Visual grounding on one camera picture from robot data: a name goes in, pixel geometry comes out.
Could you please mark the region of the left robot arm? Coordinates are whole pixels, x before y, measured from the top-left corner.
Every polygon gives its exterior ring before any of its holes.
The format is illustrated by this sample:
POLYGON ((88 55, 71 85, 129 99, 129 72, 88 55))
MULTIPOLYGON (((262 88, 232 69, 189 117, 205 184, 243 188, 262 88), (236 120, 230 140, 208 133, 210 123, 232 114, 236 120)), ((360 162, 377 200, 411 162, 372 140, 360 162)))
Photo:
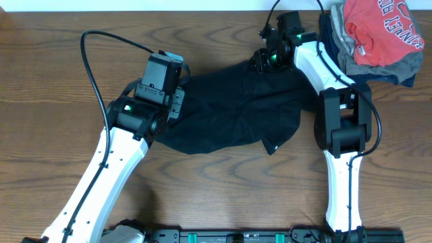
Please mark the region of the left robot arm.
POLYGON ((144 76, 129 83, 105 110, 105 127, 96 151, 63 210, 39 238, 23 242, 143 242, 132 226, 112 233, 104 227, 120 192, 155 136, 178 117, 184 91, 183 57, 162 51, 149 57, 144 76))

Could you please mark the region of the black t-shirt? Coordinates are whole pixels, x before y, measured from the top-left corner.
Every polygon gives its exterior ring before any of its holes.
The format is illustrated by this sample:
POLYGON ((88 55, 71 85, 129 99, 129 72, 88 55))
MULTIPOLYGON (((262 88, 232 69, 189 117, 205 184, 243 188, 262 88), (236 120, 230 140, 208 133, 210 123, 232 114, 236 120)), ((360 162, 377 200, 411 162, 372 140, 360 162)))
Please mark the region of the black t-shirt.
POLYGON ((180 114, 156 140, 189 155, 258 141, 272 155, 296 133, 302 111, 314 111, 317 102, 301 70, 265 73, 245 61, 193 76, 182 88, 180 114))

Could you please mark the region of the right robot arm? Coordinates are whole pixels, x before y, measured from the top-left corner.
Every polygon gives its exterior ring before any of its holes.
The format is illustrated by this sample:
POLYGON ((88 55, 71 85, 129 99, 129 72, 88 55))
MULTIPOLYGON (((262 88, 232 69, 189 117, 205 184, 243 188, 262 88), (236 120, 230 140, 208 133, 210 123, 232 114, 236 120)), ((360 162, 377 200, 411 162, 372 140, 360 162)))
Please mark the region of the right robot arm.
POLYGON ((325 220, 334 236, 352 240, 361 227, 359 173, 377 117, 367 84, 357 85, 337 67, 314 32, 301 27, 260 31, 266 44, 252 58, 261 72, 289 65, 300 70, 318 96, 315 140, 327 162, 329 202, 325 220))

